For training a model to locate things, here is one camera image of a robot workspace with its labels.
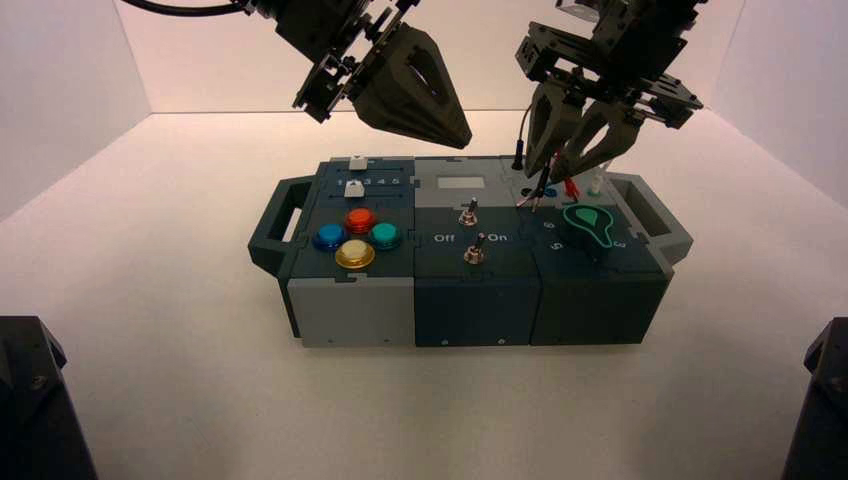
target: grey panel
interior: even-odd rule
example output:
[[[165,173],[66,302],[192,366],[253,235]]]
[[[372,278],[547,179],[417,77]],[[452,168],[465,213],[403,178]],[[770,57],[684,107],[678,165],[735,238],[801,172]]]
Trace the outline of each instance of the grey panel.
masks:
[[[512,156],[501,157],[500,159],[501,165],[503,166],[505,176],[504,181],[507,184],[510,194],[515,198],[515,202],[517,203],[523,196],[521,195],[521,189],[523,188],[535,188],[536,182],[539,180],[539,175],[541,173],[537,173],[533,176],[533,178],[527,178],[524,175],[524,171],[516,171],[511,168],[512,166]],[[607,189],[610,188],[610,185],[606,183],[602,184],[600,195],[593,196],[588,195],[589,188],[592,186],[592,180],[595,178],[597,172],[599,172],[599,168],[593,168],[588,170],[580,175],[574,177],[574,183],[577,184],[577,188],[583,193],[580,197],[581,203],[586,203],[589,205],[615,205],[615,200],[609,195]],[[540,206],[542,207],[555,207],[562,209],[564,205],[571,202],[571,199],[565,196],[565,188],[563,187],[562,182],[559,182],[555,185],[551,185],[549,188],[553,188],[557,195],[556,197],[549,198],[545,197],[542,199],[542,203]]]
[[[415,159],[415,208],[461,210],[471,197],[481,207],[515,205],[499,157]],[[484,188],[439,188],[440,177],[482,177]]]
[[[305,347],[413,345],[414,281],[350,274],[293,278],[288,292]]]

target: green button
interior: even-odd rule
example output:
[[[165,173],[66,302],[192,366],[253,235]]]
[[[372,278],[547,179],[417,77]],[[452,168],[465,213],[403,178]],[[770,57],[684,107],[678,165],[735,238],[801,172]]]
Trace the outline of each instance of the green button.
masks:
[[[378,250],[391,250],[400,244],[397,227],[391,223],[378,223],[371,229],[369,240]]]
[[[598,212],[588,209],[588,208],[579,208],[575,212],[575,214],[584,222],[588,223],[591,226],[595,226],[598,224]]]
[[[602,248],[612,248],[610,230],[613,225],[612,214],[594,205],[570,205],[562,211],[565,221],[574,228],[588,233]]]

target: black cable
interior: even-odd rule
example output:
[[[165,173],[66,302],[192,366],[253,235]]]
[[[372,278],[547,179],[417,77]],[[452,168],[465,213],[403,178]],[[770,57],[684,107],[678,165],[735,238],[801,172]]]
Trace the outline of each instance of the black cable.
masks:
[[[530,110],[532,108],[533,108],[533,105],[530,104],[530,106],[527,107],[527,110],[524,111],[524,117],[521,118],[521,128],[518,129],[518,139],[519,140],[524,138],[524,123],[527,121],[527,114],[530,113]]]
[[[524,118],[521,119],[521,128],[518,129],[518,141],[515,142],[515,157],[512,160],[512,169],[513,170],[523,170],[523,162],[524,162],[524,123],[527,122],[527,114],[530,113],[530,110],[533,108],[533,104],[531,103],[527,110],[524,111]]]
[[[148,12],[172,17],[212,17],[215,15],[228,15],[230,13],[243,12],[241,5],[230,3],[227,5],[213,5],[209,7],[176,7],[173,5],[162,5],[161,3],[148,2],[147,0],[123,0],[132,6]]]

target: screw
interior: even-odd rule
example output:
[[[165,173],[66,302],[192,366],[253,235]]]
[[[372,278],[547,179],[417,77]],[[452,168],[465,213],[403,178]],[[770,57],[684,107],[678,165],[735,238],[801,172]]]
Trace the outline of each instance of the screw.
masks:
[[[44,375],[38,375],[32,377],[32,382],[29,384],[30,390],[41,390],[44,388],[44,385],[47,385],[47,377]]]

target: toggle switch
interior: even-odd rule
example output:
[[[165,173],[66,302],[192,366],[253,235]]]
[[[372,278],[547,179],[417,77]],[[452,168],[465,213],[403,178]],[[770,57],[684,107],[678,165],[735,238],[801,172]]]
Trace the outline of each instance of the toggle switch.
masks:
[[[474,242],[474,245],[471,245],[467,250],[465,250],[463,258],[466,263],[470,263],[471,265],[479,265],[483,263],[483,260],[486,259],[486,256],[483,254],[483,243],[485,241],[486,234],[478,233],[477,240]]]
[[[468,208],[462,211],[462,214],[459,215],[459,223],[460,225],[465,225],[466,227],[473,227],[477,225],[477,197],[471,197],[471,203],[468,205]]]

